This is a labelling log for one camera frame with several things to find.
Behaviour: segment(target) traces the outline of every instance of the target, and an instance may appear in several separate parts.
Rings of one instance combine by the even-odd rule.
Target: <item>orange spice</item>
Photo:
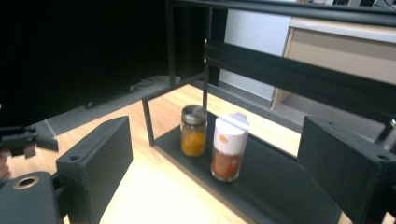
[[[199,156],[205,151],[205,139],[202,132],[186,133],[181,139],[181,150],[188,156]]]

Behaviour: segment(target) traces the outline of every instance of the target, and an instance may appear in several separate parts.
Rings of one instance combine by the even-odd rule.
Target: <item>black block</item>
[[[381,223],[396,156],[324,119],[306,117],[299,163],[353,223]]]
[[[56,161],[71,193],[72,223],[99,223],[133,160],[128,117],[99,125]]]
[[[50,174],[35,172],[0,188],[0,223],[61,223]]]

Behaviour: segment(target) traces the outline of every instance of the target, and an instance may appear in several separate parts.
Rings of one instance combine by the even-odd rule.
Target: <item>brown spice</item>
[[[226,155],[214,148],[214,158],[212,160],[213,173],[223,179],[231,179],[238,174],[241,162],[240,155]]]

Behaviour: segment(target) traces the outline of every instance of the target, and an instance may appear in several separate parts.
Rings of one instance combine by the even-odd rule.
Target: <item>black shelf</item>
[[[191,158],[180,148],[177,126],[155,143],[225,200],[259,223],[336,223],[339,207],[290,155],[250,136],[240,176],[232,183],[215,179],[210,171],[216,116],[208,114],[205,154]]]

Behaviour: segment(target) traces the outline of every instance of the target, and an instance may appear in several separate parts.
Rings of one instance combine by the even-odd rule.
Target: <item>black backdrop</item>
[[[163,0],[0,3],[0,126],[30,125],[167,74]]]

